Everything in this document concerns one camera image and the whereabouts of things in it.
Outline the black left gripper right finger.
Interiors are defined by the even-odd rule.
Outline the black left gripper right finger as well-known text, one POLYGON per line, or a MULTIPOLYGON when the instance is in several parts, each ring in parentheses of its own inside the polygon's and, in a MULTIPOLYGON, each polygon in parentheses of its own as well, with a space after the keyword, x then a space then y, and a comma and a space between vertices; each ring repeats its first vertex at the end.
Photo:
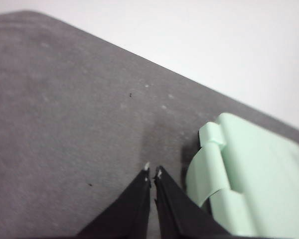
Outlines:
POLYGON ((234 239, 203 212, 177 185, 166 169, 156 168, 156 208, 162 239, 234 239))

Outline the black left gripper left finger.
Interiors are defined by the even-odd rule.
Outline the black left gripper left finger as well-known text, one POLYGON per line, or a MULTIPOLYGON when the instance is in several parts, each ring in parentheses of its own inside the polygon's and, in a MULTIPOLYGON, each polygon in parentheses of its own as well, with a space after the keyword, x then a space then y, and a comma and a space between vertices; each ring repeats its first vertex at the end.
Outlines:
POLYGON ((121 195, 84 227, 77 239, 145 239, 150 213, 150 163, 121 195))

